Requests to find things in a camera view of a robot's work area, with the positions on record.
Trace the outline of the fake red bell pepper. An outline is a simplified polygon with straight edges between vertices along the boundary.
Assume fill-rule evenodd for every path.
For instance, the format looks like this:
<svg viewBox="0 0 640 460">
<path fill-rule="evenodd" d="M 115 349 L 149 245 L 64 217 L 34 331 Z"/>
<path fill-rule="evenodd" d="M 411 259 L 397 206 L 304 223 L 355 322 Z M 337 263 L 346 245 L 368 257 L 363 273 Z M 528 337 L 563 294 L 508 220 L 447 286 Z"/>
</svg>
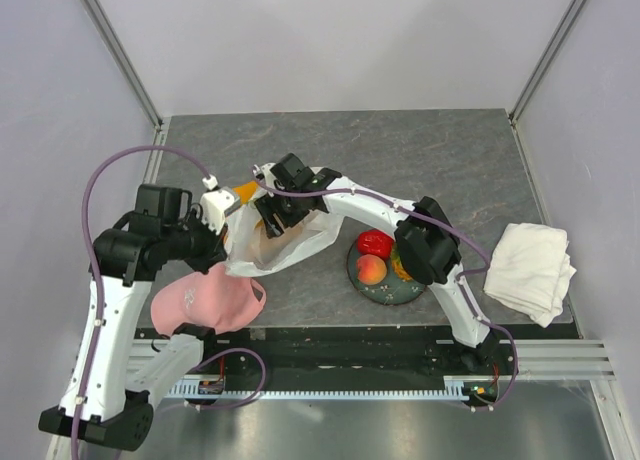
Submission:
<svg viewBox="0 0 640 460">
<path fill-rule="evenodd" d="M 361 255 L 374 255 L 383 260 L 391 257 L 393 245 L 394 239 L 377 229 L 362 232 L 356 241 L 356 248 Z"/>
</svg>

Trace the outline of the white plastic bag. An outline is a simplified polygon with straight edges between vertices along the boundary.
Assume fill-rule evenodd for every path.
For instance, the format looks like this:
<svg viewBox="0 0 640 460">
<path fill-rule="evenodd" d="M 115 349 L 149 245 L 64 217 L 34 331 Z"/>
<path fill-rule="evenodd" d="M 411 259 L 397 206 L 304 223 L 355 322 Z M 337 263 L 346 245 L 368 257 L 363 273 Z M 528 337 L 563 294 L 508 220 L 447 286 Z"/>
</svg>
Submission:
<svg viewBox="0 0 640 460">
<path fill-rule="evenodd" d="M 344 217 L 312 211 L 301 223 L 280 237 L 268 238 L 255 201 L 266 191 L 259 188 L 228 218 L 225 239 L 226 273 L 256 278 L 289 268 L 330 247 L 337 240 Z"/>
</svg>

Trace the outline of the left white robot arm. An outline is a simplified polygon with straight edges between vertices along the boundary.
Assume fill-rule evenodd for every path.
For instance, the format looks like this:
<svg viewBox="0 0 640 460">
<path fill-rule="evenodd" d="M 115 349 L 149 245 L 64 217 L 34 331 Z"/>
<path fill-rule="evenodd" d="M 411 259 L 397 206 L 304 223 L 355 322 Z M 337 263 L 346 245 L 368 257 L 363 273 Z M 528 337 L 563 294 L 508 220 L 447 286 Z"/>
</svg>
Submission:
<svg viewBox="0 0 640 460">
<path fill-rule="evenodd" d="M 170 328 L 161 352 L 136 373 L 127 372 L 138 318 L 157 273 L 170 261 L 199 273 L 224 261 L 226 218 L 240 204 L 228 187 L 216 187 L 198 202 L 179 188 L 138 188 L 134 209 L 91 245 L 97 264 L 89 269 L 89 315 L 76 366 L 59 404 L 41 412 L 40 431 L 135 451 L 176 382 L 192 369 L 216 368 L 220 351 L 205 340 L 212 329 L 181 320 Z"/>
</svg>

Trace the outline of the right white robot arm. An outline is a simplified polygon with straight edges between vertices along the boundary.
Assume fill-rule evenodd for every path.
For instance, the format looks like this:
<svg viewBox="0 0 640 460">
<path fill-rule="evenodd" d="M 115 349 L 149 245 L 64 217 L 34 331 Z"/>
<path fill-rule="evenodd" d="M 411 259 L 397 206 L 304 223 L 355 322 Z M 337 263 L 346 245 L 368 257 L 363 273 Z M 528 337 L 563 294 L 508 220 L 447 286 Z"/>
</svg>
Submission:
<svg viewBox="0 0 640 460">
<path fill-rule="evenodd" d="M 328 167 L 317 171 L 294 154 L 254 166 L 254 179 L 266 193 L 256 206 L 267 236 L 279 237 L 311 212 L 350 218 L 391 237 L 404 271 L 436 297 L 458 345 L 467 372 L 483 372 L 494 361 L 498 338 L 482 313 L 462 264 L 460 244 L 478 246 L 455 230 L 438 202 L 395 198 L 367 189 Z"/>
</svg>

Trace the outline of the fake peach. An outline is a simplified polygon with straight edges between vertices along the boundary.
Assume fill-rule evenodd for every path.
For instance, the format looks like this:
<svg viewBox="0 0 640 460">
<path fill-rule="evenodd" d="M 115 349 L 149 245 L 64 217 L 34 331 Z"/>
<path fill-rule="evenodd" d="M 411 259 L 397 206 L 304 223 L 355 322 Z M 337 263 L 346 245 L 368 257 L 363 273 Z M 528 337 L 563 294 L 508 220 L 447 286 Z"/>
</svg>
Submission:
<svg viewBox="0 0 640 460">
<path fill-rule="evenodd" d="M 360 256 L 356 261 L 357 279 L 364 285 L 377 285 L 387 275 L 386 262 L 372 254 Z"/>
</svg>

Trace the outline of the fake fruit green leaves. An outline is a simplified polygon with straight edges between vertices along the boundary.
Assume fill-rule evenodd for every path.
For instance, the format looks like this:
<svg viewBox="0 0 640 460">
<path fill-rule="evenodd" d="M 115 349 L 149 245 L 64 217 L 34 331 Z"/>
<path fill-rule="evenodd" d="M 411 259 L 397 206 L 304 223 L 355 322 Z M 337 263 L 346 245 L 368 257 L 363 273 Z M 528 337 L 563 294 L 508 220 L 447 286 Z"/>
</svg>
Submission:
<svg viewBox="0 0 640 460">
<path fill-rule="evenodd" d="M 408 272 L 405 270 L 402 264 L 399 250 L 396 244 L 394 244 L 391 249 L 390 264 L 395 275 L 398 278 L 400 278 L 402 281 L 408 282 L 413 280 L 413 278 L 408 274 Z"/>
</svg>

